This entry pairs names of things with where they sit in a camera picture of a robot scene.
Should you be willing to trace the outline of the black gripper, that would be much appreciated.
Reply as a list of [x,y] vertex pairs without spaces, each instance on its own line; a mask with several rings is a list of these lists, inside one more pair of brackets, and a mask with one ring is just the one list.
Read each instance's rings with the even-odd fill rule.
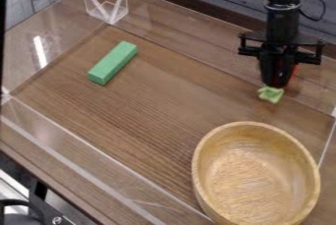
[[[266,40],[266,32],[258,30],[241,32],[238,38],[237,53],[243,56],[259,56],[261,80],[265,85],[275,85],[278,78],[278,87],[285,87],[290,81],[295,64],[321,64],[325,42],[314,36],[298,33],[290,42],[271,42]],[[269,54],[261,54],[263,49],[275,55],[293,55],[279,58],[278,74],[277,58]]]

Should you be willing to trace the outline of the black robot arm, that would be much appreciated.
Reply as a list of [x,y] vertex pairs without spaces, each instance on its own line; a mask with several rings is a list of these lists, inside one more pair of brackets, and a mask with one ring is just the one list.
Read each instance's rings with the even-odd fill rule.
[[266,25],[262,31],[238,35],[238,54],[258,60],[262,84],[283,88],[298,64],[321,64],[323,41],[298,32],[298,17],[311,21],[299,8],[299,0],[266,0]]

